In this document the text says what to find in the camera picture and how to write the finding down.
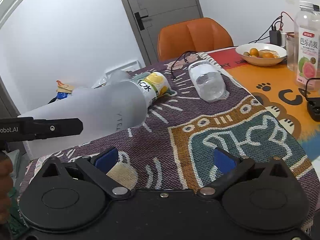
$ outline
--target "white bowl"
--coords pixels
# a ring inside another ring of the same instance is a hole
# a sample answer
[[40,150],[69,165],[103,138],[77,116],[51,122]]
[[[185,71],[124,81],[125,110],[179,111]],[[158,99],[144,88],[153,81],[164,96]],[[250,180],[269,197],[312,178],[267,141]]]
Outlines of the white bowl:
[[[243,55],[246,51],[249,52],[250,49],[256,48],[257,50],[262,49],[269,49],[274,50],[279,54],[279,58],[259,58],[259,57],[250,57]],[[250,43],[250,44],[244,44],[236,48],[236,52],[241,55],[241,57],[253,64],[258,66],[274,66],[281,61],[284,60],[284,58],[287,56],[287,51],[284,48],[281,48],[277,45],[268,44],[268,43]]]

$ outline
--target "juice bottle label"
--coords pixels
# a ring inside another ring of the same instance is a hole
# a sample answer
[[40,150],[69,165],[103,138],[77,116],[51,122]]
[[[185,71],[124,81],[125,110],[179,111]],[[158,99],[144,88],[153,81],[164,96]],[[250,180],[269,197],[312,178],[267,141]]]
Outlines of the juice bottle label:
[[147,107],[164,95],[170,88],[168,80],[160,72],[153,72],[147,77],[138,80],[138,86],[142,90],[147,102]]
[[296,80],[306,84],[309,78],[316,77],[319,58],[319,33],[299,28],[299,55]]

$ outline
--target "power adapter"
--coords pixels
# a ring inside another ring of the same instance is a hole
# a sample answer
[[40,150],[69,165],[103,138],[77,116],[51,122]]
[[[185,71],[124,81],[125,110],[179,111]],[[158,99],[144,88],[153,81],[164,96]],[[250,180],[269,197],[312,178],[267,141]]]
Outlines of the power adapter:
[[271,31],[269,31],[269,35],[270,35],[270,44],[274,44],[274,45],[278,45],[278,46],[282,45],[282,38],[281,38],[280,31],[271,30]]

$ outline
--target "human hand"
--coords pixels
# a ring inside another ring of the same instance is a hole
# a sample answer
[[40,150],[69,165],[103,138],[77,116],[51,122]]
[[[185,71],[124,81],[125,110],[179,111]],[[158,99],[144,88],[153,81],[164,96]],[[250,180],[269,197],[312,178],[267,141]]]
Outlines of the human hand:
[[11,205],[8,197],[13,187],[10,173],[13,171],[10,158],[0,151],[0,224],[5,224],[9,218],[9,207]]

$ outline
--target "white wall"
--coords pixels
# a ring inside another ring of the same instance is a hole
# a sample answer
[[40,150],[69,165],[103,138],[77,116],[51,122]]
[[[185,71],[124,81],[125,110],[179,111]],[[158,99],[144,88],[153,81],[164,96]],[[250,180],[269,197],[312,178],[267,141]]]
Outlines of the white wall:
[[[320,0],[305,1],[320,5]],[[258,39],[282,11],[294,18],[299,10],[299,0],[200,0],[200,4],[204,17],[221,24],[235,45]],[[287,16],[284,31],[293,31],[293,23]]]
[[56,80],[91,87],[144,62],[121,0],[23,0],[0,30],[0,76],[21,113],[56,96]]

